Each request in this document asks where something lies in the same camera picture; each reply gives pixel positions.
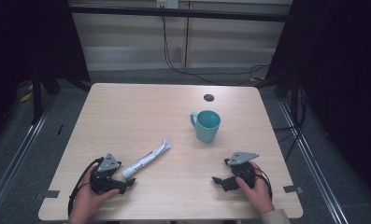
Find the person's left hand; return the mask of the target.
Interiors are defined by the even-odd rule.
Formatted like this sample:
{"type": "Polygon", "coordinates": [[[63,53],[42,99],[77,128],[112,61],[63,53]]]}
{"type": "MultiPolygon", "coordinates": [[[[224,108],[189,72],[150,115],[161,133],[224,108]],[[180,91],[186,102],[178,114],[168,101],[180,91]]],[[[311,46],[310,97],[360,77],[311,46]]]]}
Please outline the person's left hand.
{"type": "Polygon", "coordinates": [[[68,218],[68,224],[87,224],[105,201],[114,198],[120,192],[118,189],[112,189],[103,194],[93,192],[89,184],[93,168],[94,165],[87,171],[78,185],[78,193],[68,218]]]}

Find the black horizontal bar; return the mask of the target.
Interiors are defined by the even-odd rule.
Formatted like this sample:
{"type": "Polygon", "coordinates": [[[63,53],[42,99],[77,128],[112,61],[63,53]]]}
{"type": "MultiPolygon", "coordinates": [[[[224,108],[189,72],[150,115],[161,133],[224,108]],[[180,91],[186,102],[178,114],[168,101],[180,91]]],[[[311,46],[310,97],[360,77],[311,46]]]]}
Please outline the black horizontal bar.
{"type": "Polygon", "coordinates": [[[237,20],[237,21],[274,21],[286,22],[291,19],[288,15],[258,14],[243,12],[223,12],[193,9],[147,8],[147,7],[103,7],[93,5],[70,4],[74,13],[132,15],[132,16],[161,16],[178,18],[237,20]]]}

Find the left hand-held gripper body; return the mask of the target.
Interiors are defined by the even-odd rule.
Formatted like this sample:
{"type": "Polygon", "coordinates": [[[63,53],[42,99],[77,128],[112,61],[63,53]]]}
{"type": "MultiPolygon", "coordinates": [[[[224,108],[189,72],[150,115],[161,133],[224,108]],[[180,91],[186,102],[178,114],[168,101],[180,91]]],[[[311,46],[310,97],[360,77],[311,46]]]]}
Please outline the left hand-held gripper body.
{"type": "Polygon", "coordinates": [[[98,163],[97,167],[93,169],[90,178],[93,192],[101,194],[112,189],[118,189],[120,194],[123,194],[126,191],[125,182],[112,178],[120,168],[117,165],[117,160],[110,153],[98,163]]]}

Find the white toothpaste tube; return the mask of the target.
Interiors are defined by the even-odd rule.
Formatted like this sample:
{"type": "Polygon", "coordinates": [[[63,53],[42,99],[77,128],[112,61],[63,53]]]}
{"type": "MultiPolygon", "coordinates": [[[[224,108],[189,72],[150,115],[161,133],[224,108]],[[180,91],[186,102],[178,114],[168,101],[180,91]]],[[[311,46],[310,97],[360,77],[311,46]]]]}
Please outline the white toothpaste tube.
{"type": "Polygon", "coordinates": [[[140,171],[143,167],[145,167],[148,163],[162,155],[167,150],[171,149],[172,145],[169,140],[165,139],[163,143],[151,151],[149,154],[144,156],[143,158],[139,159],[138,161],[131,164],[129,167],[124,169],[121,174],[125,179],[128,179],[138,171],[140,171]]]}

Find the dark curtain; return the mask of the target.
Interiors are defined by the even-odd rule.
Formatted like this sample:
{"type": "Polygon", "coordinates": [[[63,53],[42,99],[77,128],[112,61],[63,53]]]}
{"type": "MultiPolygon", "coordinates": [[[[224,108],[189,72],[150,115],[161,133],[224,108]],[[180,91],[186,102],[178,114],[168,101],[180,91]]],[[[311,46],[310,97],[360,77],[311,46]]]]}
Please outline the dark curtain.
{"type": "Polygon", "coordinates": [[[23,81],[89,81],[68,0],[0,0],[0,132],[23,81]]]}
{"type": "Polygon", "coordinates": [[[371,190],[371,0],[293,0],[266,77],[278,96],[304,87],[371,190]]]}

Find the black metal stand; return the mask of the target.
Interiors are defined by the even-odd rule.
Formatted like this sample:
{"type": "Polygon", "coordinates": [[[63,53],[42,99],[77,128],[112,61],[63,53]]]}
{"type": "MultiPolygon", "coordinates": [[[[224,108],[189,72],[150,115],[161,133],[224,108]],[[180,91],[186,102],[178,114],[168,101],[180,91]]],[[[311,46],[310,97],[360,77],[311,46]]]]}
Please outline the black metal stand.
{"type": "Polygon", "coordinates": [[[44,65],[37,67],[32,75],[34,117],[33,124],[36,124],[43,113],[42,89],[44,87],[48,94],[58,94],[61,90],[57,82],[56,73],[52,66],[44,65]]]}
{"type": "Polygon", "coordinates": [[[282,99],[286,94],[291,93],[290,113],[293,123],[298,124],[298,96],[299,96],[299,78],[297,75],[278,76],[278,85],[275,89],[275,95],[282,99]]]}

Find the yellow tape piece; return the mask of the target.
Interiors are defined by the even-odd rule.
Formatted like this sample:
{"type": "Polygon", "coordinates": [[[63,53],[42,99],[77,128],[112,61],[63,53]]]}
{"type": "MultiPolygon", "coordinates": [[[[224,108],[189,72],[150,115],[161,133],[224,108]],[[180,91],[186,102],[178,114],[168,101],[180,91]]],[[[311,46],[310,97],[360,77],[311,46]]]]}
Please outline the yellow tape piece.
{"type": "Polygon", "coordinates": [[[28,101],[30,99],[30,97],[32,96],[32,92],[31,91],[28,91],[26,92],[23,97],[19,100],[20,103],[25,103],[26,101],[28,101]]]}

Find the teal cup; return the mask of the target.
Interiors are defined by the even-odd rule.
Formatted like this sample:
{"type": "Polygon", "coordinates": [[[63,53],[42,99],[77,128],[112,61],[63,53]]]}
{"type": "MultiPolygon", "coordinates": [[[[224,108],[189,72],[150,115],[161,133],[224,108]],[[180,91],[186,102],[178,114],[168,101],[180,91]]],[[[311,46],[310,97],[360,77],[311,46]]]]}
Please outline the teal cup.
{"type": "Polygon", "coordinates": [[[214,140],[221,126],[221,117],[215,111],[204,110],[192,112],[190,122],[195,128],[197,139],[204,143],[210,143],[214,140]]]}

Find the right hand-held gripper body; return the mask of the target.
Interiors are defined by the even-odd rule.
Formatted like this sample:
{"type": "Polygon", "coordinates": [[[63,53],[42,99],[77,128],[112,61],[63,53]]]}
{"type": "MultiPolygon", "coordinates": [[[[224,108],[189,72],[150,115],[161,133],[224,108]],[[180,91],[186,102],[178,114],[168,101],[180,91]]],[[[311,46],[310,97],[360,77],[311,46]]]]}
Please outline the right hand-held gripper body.
{"type": "Polygon", "coordinates": [[[231,168],[233,176],[224,179],[226,186],[222,187],[224,191],[239,189],[235,178],[241,177],[251,189],[254,188],[255,184],[255,171],[253,166],[250,164],[250,160],[259,157],[258,153],[249,152],[235,152],[231,158],[229,158],[229,167],[231,168]]]}

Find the person's right hand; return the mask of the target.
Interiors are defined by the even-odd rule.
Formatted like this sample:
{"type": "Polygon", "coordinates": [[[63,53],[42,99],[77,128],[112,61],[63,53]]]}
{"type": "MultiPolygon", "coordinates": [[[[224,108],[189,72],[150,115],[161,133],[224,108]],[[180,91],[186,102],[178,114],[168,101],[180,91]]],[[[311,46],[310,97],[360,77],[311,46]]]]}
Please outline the person's right hand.
{"type": "Polygon", "coordinates": [[[254,188],[251,189],[249,185],[239,176],[235,179],[237,185],[246,194],[250,204],[261,215],[274,211],[275,207],[270,198],[268,186],[262,179],[262,172],[260,167],[254,161],[250,161],[250,164],[253,166],[256,174],[254,188]]]}

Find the white wall socket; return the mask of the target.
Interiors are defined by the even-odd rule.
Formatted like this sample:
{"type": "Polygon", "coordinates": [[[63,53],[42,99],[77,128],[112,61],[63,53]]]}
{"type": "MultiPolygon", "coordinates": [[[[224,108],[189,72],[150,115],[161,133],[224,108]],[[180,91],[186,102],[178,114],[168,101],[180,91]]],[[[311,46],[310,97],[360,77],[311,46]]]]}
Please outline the white wall socket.
{"type": "Polygon", "coordinates": [[[179,0],[156,0],[157,8],[178,9],[179,0]]]}

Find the grey tape strip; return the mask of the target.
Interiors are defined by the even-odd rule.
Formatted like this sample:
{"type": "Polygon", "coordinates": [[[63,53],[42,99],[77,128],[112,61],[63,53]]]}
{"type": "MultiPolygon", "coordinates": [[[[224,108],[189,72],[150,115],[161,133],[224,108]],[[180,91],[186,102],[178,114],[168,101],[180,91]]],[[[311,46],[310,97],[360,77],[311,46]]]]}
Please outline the grey tape strip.
{"type": "Polygon", "coordinates": [[[59,196],[60,191],[59,190],[45,190],[42,192],[38,192],[34,199],[43,201],[45,198],[57,198],[59,196]]]}
{"type": "Polygon", "coordinates": [[[303,193],[303,189],[300,187],[300,186],[295,186],[295,185],[292,185],[292,186],[285,186],[284,188],[284,191],[286,193],[291,193],[291,192],[295,192],[297,194],[301,194],[303,193]]]}

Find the metal floor rail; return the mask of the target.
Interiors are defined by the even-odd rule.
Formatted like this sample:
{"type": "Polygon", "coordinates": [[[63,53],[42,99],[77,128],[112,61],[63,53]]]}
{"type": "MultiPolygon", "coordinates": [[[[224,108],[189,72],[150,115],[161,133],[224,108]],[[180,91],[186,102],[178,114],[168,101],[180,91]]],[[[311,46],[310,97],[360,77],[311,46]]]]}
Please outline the metal floor rail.
{"type": "Polygon", "coordinates": [[[28,128],[27,134],[22,139],[20,146],[17,148],[16,154],[10,160],[9,164],[0,167],[0,169],[5,171],[0,177],[0,206],[6,198],[7,193],[11,188],[16,175],[21,169],[21,166],[25,161],[31,147],[39,136],[39,133],[44,126],[45,120],[47,119],[47,115],[49,114],[50,109],[52,108],[55,101],[55,95],[49,98],[46,103],[46,107],[41,112],[40,117],[28,128]]]}
{"type": "Polygon", "coordinates": [[[300,151],[306,161],[308,170],[311,172],[313,179],[319,189],[319,192],[333,218],[335,224],[349,224],[349,221],[345,215],[345,212],[339,203],[337,197],[335,196],[332,188],[329,186],[321,167],[319,166],[311,147],[309,146],[306,138],[302,134],[300,128],[295,126],[295,121],[291,116],[291,109],[288,104],[282,100],[279,101],[280,108],[283,112],[283,115],[290,125],[292,134],[295,137],[295,143],[300,148],[300,151]]]}

